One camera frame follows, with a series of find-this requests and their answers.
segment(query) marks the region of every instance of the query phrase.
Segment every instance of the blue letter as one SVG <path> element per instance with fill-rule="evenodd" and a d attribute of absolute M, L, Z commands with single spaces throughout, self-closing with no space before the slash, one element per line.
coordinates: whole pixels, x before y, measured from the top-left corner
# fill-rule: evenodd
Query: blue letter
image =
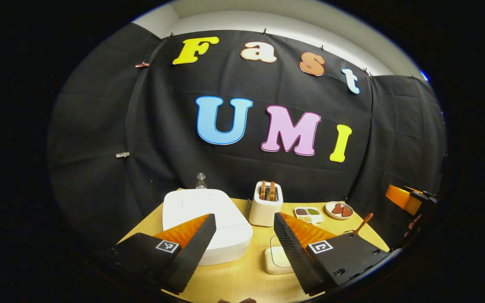
<path fill-rule="evenodd" d="M 203 140 L 212 144 L 227 145 L 234 144 L 244 135 L 246 127 L 246 114 L 254 103 L 245 98 L 233 98 L 229 102 L 235 108 L 233 114 L 233 127 L 227 133 L 219 132 L 216 129 L 216 114 L 218 106 L 224 101 L 213 96 L 204 96 L 196 99 L 198 109 L 198 134 Z"/>
<path fill-rule="evenodd" d="M 356 75 L 353 74 L 353 71 L 350 69 L 342 69 L 342 73 L 345 74 L 345 81 L 347 82 L 347 87 L 351 92 L 358 94 L 360 90 L 355 86 L 354 82 L 358 80 Z"/>

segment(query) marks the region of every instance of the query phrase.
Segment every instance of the meat slice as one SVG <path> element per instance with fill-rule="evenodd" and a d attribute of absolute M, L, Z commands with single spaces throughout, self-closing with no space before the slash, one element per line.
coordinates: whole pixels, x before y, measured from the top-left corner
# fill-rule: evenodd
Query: meat slice
<path fill-rule="evenodd" d="M 349 209 L 349 207 L 342 207 L 343 208 L 343 211 L 342 211 L 342 217 L 349 217 L 350 215 L 353 214 L 353 211 L 351 211 Z"/>
<path fill-rule="evenodd" d="M 333 213 L 342 213 L 342 205 L 341 204 L 337 204 L 334 209 L 333 209 Z"/>

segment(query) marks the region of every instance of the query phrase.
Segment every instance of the orange letter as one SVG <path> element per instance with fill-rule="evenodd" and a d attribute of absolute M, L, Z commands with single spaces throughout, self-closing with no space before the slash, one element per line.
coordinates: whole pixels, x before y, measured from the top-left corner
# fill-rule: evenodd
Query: orange letter
<path fill-rule="evenodd" d="M 301 56 L 302 61 L 298 64 L 301 68 L 301 71 L 320 76 L 325 74 L 325 68 L 323 64 L 325 64 L 325 59 L 319 56 L 318 54 L 306 52 Z"/>

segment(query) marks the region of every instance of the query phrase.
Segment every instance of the small white box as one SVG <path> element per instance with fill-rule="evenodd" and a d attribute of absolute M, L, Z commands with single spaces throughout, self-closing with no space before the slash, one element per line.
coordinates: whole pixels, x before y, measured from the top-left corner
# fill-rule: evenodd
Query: small white box
<path fill-rule="evenodd" d="M 269 274 L 288 274 L 293 272 L 282 246 L 273 246 L 265 250 L 265 270 Z"/>
<path fill-rule="evenodd" d="M 277 213 L 282 208 L 283 194 L 282 188 L 278 184 L 274 184 L 278 201 L 266 201 L 259 198 L 261 194 L 261 184 L 256 184 L 256 190 L 254 190 L 254 201 L 252 201 L 252 207 L 250 209 L 250 216 L 248 221 L 255 226 L 273 226 L 274 225 L 274 213 Z M 271 186 L 271 182 L 265 182 L 265 186 Z"/>
<path fill-rule="evenodd" d="M 162 228 L 170 229 L 191 219 L 214 213 L 216 232 L 199 265 L 231 262 L 246 253 L 253 229 L 225 192 L 217 189 L 172 191 L 164 198 Z"/>

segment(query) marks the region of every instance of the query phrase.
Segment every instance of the white wall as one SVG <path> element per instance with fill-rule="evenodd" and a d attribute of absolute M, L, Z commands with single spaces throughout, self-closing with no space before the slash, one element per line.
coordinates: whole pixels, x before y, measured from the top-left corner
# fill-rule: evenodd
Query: white wall
<path fill-rule="evenodd" d="M 388 41 L 386 37 L 373 31 L 373 29 L 362 22 L 333 8 L 330 9 L 334 10 L 336 14 L 343 14 L 342 23 L 344 25 L 354 27 L 352 32 L 343 28 L 342 24 L 336 24 L 335 28 L 343 36 L 350 33 L 354 37 L 352 40 L 358 41 L 358 43 L 362 42 L 360 37 L 368 37 L 368 40 L 372 40 L 374 43 L 372 44 L 374 48 L 371 50 L 381 60 L 342 36 L 290 17 L 256 11 L 215 11 L 209 13 L 200 13 L 198 11 L 198 15 L 192 15 L 191 11 L 184 13 L 182 8 L 177 6 L 181 6 L 181 3 L 184 4 L 181 1 L 166 4 L 142 15 L 133 22 L 148 29 L 160 38 L 169 36 L 171 32 L 175 35 L 211 29 L 238 29 L 262 32 L 266 28 L 267 33 L 299 40 L 317 47 L 323 45 L 327 52 L 348 60 L 361 69 L 367 68 L 372 75 L 410 75 L 411 71 L 416 77 L 422 78 L 419 69 L 412 60 L 392 42 Z M 188 17 L 180 19 L 177 11 L 173 8 L 174 5 L 181 12 L 181 15 Z"/>
<path fill-rule="evenodd" d="M 159 38 L 169 36 L 173 31 L 173 26 L 177 22 L 179 22 L 179 16 L 169 3 L 147 12 L 132 21 L 132 23 L 140 25 Z"/>

